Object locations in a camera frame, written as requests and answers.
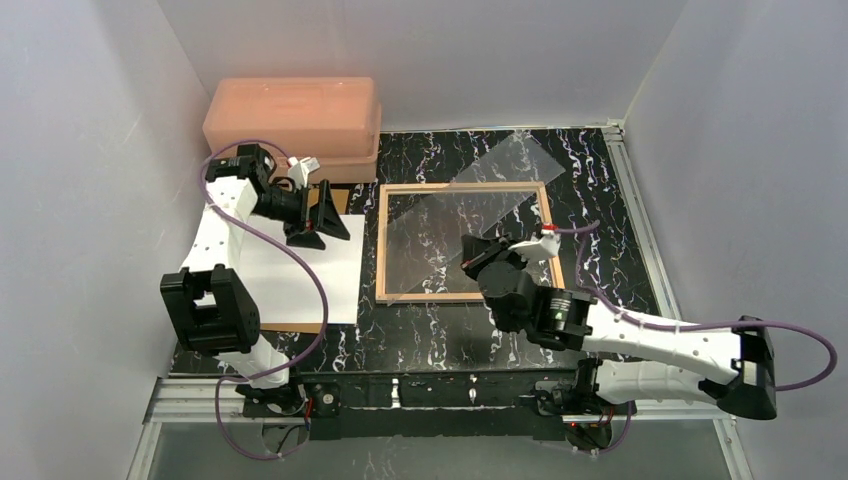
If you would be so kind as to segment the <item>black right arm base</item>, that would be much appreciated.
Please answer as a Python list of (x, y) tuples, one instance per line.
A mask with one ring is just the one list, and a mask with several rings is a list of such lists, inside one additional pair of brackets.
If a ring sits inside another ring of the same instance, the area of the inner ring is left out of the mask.
[(537, 381), (531, 393), (542, 415), (587, 416), (591, 421), (609, 422), (628, 414), (626, 403), (613, 404), (602, 399), (589, 381), (579, 376)]

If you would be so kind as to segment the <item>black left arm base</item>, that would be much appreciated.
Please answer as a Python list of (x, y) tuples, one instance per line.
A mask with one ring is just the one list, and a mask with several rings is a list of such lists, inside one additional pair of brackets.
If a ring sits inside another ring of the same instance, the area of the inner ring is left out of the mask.
[(282, 387), (257, 389), (239, 385), (235, 391), (244, 397), (242, 413), (247, 418), (331, 418), (339, 414), (341, 407), (338, 384), (303, 376), (296, 376)]

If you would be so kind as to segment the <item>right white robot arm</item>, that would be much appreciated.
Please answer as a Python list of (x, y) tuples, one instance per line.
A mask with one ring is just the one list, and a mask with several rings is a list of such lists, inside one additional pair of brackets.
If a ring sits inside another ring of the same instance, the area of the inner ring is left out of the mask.
[(550, 225), (528, 240), (464, 234), (461, 244), (461, 269), (499, 330), (549, 350), (628, 356), (581, 362), (571, 396), (614, 406), (702, 402), (745, 419), (776, 418), (773, 345), (760, 321), (743, 317), (708, 330), (622, 309), (588, 290), (539, 285), (526, 267), (558, 254), (561, 235)]

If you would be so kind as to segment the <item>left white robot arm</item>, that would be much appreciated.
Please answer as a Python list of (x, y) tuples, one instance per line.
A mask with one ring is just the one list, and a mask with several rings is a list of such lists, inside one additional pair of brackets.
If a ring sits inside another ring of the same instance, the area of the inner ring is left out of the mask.
[(319, 342), (289, 358), (262, 336), (260, 309), (238, 273), (244, 237), (267, 242), (303, 269), (321, 301), (325, 330), (327, 292), (295, 250), (323, 250), (324, 236), (347, 240), (350, 233), (329, 182), (309, 180), (320, 167), (316, 158), (285, 155), (287, 171), (277, 178), (276, 144), (247, 139), (230, 146), (234, 155), (218, 150), (201, 164), (198, 185), (205, 205), (198, 230), (179, 269), (162, 275), (160, 294), (183, 349), (231, 366), (234, 383), (275, 390), (289, 385), (294, 366)]

